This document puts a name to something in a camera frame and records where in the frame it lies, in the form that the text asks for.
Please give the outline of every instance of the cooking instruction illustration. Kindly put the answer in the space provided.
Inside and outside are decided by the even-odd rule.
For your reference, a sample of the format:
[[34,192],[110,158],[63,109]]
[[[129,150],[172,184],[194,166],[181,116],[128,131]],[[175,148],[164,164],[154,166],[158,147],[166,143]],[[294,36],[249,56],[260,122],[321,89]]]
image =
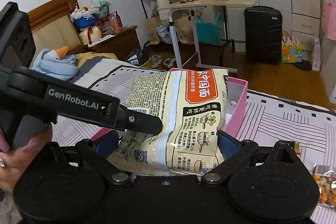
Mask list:
[[184,107],[183,123],[175,139],[173,170],[206,174],[213,166],[217,151],[217,125],[221,120],[221,104],[214,102]]

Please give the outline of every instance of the blue plastic bag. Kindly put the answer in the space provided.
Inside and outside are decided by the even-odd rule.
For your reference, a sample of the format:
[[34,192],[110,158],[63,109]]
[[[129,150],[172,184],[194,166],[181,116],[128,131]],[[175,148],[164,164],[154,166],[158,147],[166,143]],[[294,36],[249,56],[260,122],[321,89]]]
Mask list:
[[97,22],[97,16],[96,15],[93,15],[90,18],[81,17],[80,19],[75,19],[73,21],[77,30],[85,29],[88,26],[92,26],[96,22]]
[[198,41],[201,44],[221,45],[221,13],[218,13],[214,23],[204,23],[200,16],[196,17]]

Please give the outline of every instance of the shoe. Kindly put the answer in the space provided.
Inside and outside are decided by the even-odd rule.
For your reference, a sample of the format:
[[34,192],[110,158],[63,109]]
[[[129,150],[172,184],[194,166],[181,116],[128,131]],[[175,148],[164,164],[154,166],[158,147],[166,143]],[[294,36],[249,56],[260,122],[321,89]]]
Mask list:
[[161,65],[162,62],[161,55],[151,55],[150,59],[151,59],[151,66],[153,69]]
[[166,59],[165,62],[163,62],[163,64],[168,68],[168,69],[171,69],[173,66],[174,66],[174,62],[176,61],[175,58],[173,59]]

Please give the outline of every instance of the nightstand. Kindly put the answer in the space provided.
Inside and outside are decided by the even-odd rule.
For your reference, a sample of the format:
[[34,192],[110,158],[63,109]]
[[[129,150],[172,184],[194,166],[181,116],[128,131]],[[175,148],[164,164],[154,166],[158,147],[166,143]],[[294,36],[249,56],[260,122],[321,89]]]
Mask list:
[[113,53],[118,60],[124,61],[133,50],[141,48],[136,28],[137,26],[125,27],[114,37],[93,47],[85,46],[85,49],[87,52]]

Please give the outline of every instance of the plastic bottle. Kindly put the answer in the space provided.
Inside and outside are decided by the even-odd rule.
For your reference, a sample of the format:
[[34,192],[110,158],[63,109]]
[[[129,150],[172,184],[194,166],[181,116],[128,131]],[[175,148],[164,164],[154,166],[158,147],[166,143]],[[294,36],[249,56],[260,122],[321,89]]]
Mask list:
[[114,33],[120,32],[120,26],[119,26],[117,17],[116,17],[116,15],[114,13],[111,14],[110,21],[111,21],[113,32]]
[[120,16],[118,15],[118,11],[115,11],[115,17],[117,18],[118,20],[118,24],[119,24],[119,27],[122,29],[123,28],[123,23],[121,22],[121,18]]

